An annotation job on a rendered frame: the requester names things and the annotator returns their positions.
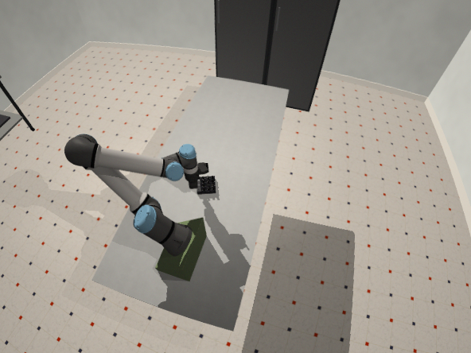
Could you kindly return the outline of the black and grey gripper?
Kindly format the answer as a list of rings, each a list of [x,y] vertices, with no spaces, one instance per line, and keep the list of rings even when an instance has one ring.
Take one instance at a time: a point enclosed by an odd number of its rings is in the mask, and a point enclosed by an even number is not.
[[[200,189],[200,180],[198,180],[199,175],[209,173],[208,163],[198,163],[194,169],[184,169],[185,179],[189,182],[189,188],[196,188],[198,192],[201,192]],[[199,172],[198,172],[199,169]]]

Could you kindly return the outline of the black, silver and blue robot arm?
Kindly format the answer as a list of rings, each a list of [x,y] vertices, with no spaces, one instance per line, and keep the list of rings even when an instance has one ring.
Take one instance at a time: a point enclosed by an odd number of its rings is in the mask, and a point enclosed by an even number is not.
[[[135,215],[133,224],[136,230],[162,244],[173,256],[185,250],[192,237],[192,229],[164,216],[159,202],[148,193],[139,191],[119,170],[180,180],[184,175],[183,168],[194,169],[197,166],[193,145],[184,144],[179,152],[161,159],[103,148],[91,135],[79,134],[67,142],[64,154],[72,164],[91,170],[130,206]]]

